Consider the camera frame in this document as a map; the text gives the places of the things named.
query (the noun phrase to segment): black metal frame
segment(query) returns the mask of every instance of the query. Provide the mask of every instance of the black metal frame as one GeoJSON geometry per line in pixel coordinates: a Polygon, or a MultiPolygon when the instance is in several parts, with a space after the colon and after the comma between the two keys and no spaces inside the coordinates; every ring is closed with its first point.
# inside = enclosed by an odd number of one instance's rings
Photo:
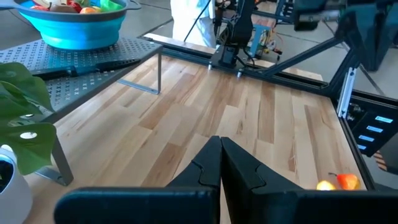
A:
{"type": "Polygon", "coordinates": [[[286,17],[286,16],[281,16],[281,15],[277,14],[277,12],[280,12],[282,10],[282,7],[283,7],[283,4],[278,4],[277,9],[275,10],[275,13],[263,12],[260,10],[253,10],[252,13],[254,15],[258,15],[258,16],[263,16],[263,17],[267,17],[267,18],[271,18],[271,19],[277,19],[278,21],[286,22],[288,24],[293,23],[293,17],[286,17]]]}
{"type": "MultiPolygon", "coordinates": [[[[340,94],[342,84],[344,82],[345,74],[350,67],[358,67],[359,61],[356,59],[354,52],[349,51],[342,61],[341,65],[337,69],[335,76],[332,80],[327,83],[323,81],[313,80],[306,77],[301,77],[295,74],[283,72],[286,68],[289,68],[297,63],[300,63],[320,52],[329,49],[337,44],[340,44],[342,40],[331,38],[325,42],[294,56],[278,65],[271,66],[269,68],[261,68],[257,66],[247,65],[244,69],[237,70],[236,68],[229,68],[220,65],[217,61],[212,60],[213,54],[208,52],[201,52],[198,50],[188,49],[177,45],[172,45],[153,39],[144,39],[157,42],[162,44],[163,54],[171,57],[187,60],[202,65],[211,65],[214,68],[225,72],[237,73],[241,72],[243,75],[264,80],[270,83],[287,86],[297,90],[307,91],[316,95],[326,96],[331,98],[332,102],[336,103],[340,94]]],[[[395,113],[398,111],[398,102],[391,98],[383,96],[377,96],[363,91],[353,90],[351,95],[350,103],[359,105],[361,108],[367,111],[368,114],[386,114],[386,117],[395,118],[395,113]]],[[[355,161],[358,165],[358,169],[363,177],[364,183],[369,190],[374,190],[374,182],[366,167],[364,160],[361,155],[361,151],[358,149],[356,139],[358,133],[353,133],[347,120],[340,118],[341,126],[345,132],[347,141],[354,155],[355,161]]]]}

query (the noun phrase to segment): metal bracket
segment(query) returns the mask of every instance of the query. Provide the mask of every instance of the metal bracket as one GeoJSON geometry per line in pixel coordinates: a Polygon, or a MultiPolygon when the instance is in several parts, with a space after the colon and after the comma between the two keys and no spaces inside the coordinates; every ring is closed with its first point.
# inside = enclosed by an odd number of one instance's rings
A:
{"type": "Polygon", "coordinates": [[[337,116],[339,118],[346,118],[348,112],[349,99],[353,92],[355,81],[356,68],[350,67],[344,78],[343,88],[341,89],[340,98],[337,106],[337,116]]]}
{"type": "Polygon", "coordinates": [[[55,140],[52,156],[54,158],[55,164],[58,167],[59,172],[49,167],[43,167],[38,171],[36,171],[36,174],[39,174],[42,177],[53,180],[60,185],[68,186],[73,181],[73,174],[72,171],[70,170],[67,158],[63,153],[62,146],[60,144],[60,141],[58,140],[58,137],[55,140]]]}
{"type": "Polygon", "coordinates": [[[158,95],[162,86],[162,53],[159,52],[157,55],[157,90],[123,79],[118,80],[118,83],[158,95]]]}

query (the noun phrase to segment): gray floor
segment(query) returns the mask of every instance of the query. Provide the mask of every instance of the gray floor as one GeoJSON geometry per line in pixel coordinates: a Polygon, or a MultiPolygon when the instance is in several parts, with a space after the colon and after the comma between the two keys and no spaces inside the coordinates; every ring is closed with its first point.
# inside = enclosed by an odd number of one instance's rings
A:
{"type": "MultiPolygon", "coordinates": [[[[136,37],[155,30],[153,33],[171,37],[173,22],[171,21],[170,0],[138,1],[142,3],[142,9],[127,12],[121,35],[136,37]]],[[[0,11],[0,21],[2,21],[0,22],[0,30],[2,30],[0,32],[0,40],[2,40],[0,41],[0,50],[40,38],[40,34],[15,10],[0,11]]],[[[281,60],[293,57],[331,38],[336,28],[335,22],[328,22],[327,26],[321,23],[313,32],[295,32],[290,25],[277,26],[276,31],[283,40],[282,44],[282,41],[275,38],[278,47],[284,51],[281,60]]],[[[346,53],[346,47],[338,45],[298,64],[297,68],[319,73],[325,81],[330,81],[346,53]]],[[[267,59],[276,62],[275,55],[270,54],[267,59]]],[[[398,88],[396,88],[398,63],[396,61],[398,61],[398,50],[390,49],[378,72],[370,73],[367,77],[358,70],[355,89],[398,98],[398,88]]],[[[374,159],[365,158],[365,160],[377,183],[398,189],[397,176],[378,169],[374,159]]]]}
{"type": "MultiPolygon", "coordinates": [[[[380,152],[384,158],[385,163],[388,167],[392,167],[398,169],[398,154],[397,154],[397,145],[398,145],[398,134],[393,136],[381,149],[380,152]]],[[[374,157],[366,157],[363,156],[366,165],[368,165],[368,169],[370,173],[372,173],[373,179],[376,183],[388,186],[392,189],[398,190],[398,175],[392,174],[390,172],[386,172],[380,169],[377,166],[376,160],[374,157]]]]}

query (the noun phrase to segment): green leaf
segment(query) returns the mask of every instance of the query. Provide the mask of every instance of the green leaf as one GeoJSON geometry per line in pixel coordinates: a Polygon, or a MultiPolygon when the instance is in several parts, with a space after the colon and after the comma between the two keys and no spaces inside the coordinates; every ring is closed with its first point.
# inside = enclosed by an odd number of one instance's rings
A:
{"type": "Polygon", "coordinates": [[[54,112],[44,81],[32,76],[23,64],[17,62],[0,64],[0,81],[13,84],[34,103],[54,112]]]}
{"type": "Polygon", "coordinates": [[[50,123],[2,127],[0,130],[0,142],[11,147],[22,175],[31,174],[43,166],[51,165],[51,152],[56,137],[57,130],[50,123]],[[21,134],[24,133],[36,133],[36,137],[21,138],[21,134]]]}
{"type": "Polygon", "coordinates": [[[3,109],[0,110],[0,125],[7,124],[9,120],[19,116],[42,114],[35,105],[24,98],[17,87],[6,82],[0,82],[0,108],[3,109]]]}

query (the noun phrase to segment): red fruit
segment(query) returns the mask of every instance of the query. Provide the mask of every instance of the red fruit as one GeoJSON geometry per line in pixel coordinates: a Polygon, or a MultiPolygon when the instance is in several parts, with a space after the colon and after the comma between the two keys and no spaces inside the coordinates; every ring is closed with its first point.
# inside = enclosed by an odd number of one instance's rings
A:
{"type": "Polygon", "coordinates": [[[47,9],[44,6],[32,6],[30,7],[31,9],[35,9],[35,10],[41,10],[41,11],[49,11],[49,9],[47,9]]]}
{"type": "Polygon", "coordinates": [[[361,188],[361,183],[354,174],[338,174],[337,181],[344,190],[358,190],[361,188]]]}
{"type": "Polygon", "coordinates": [[[82,10],[82,7],[81,7],[81,6],[79,5],[79,3],[77,3],[77,2],[71,3],[70,6],[71,6],[72,8],[74,8],[74,9],[76,10],[76,12],[79,12],[79,13],[80,13],[80,11],[82,10]]]}

